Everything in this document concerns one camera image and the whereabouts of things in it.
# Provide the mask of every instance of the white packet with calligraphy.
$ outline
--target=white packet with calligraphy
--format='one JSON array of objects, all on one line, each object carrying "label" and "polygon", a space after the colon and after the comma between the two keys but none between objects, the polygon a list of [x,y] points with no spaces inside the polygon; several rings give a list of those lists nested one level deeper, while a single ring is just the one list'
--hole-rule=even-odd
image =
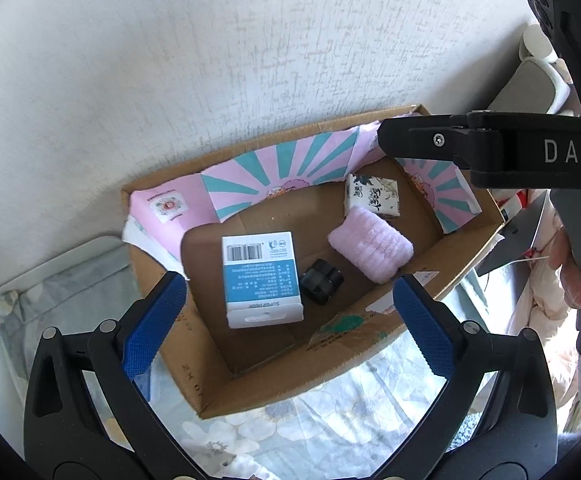
[{"label": "white packet with calligraphy", "polygon": [[379,216],[399,216],[397,182],[377,176],[349,174],[346,179],[344,215],[359,205]]}]

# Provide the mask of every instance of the pink paper with sunburst pattern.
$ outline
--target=pink paper with sunburst pattern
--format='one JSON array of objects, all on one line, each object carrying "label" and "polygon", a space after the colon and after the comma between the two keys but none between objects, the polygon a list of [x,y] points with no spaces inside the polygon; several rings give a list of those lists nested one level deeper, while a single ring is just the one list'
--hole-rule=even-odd
[{"label": "pink paper with sunburst pattern", "polygon": [[292,189],[344,180],[360,127],[244,153],[202,171],[221,221]]},{"label": "pink paper with sunburst pattern", "polygon": [[397,162],[434,209],[443,232],[456,231],[481,212],[470,185],[452,162],[420,158],[397,158]]}]

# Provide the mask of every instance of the black container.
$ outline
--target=black container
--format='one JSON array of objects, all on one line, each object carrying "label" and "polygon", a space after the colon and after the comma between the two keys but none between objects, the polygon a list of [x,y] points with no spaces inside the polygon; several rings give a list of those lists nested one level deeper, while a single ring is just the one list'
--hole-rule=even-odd
[{"label": "black container", "polygon": [[320,305],[326,304],[342,283],[341,272],[321,258],[308,267],[299,280],[301,292]]}]

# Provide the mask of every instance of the floral bedsheet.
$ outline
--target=floral bedsheet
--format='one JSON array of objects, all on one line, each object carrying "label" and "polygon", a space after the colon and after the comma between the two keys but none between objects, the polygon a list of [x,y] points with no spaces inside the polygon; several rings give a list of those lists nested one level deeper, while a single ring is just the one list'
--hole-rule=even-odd
[{"label": "floral bedsheet", "polygon": [[159,357],[152,377],[152,408],[207,474],[262,480],[371,475],[444,384],[408,332],[305,394],[211,420],[197,417]]}]

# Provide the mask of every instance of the pink towel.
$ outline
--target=pink towel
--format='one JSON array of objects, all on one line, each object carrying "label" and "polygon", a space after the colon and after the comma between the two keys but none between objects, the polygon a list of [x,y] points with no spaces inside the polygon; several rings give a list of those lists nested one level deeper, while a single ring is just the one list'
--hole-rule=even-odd
[{"label": "pink towel", "polygon": [[413,244],[376,214],[358,205],[328,235],[333,248],[375,283],[385,283],[414,254]]}]

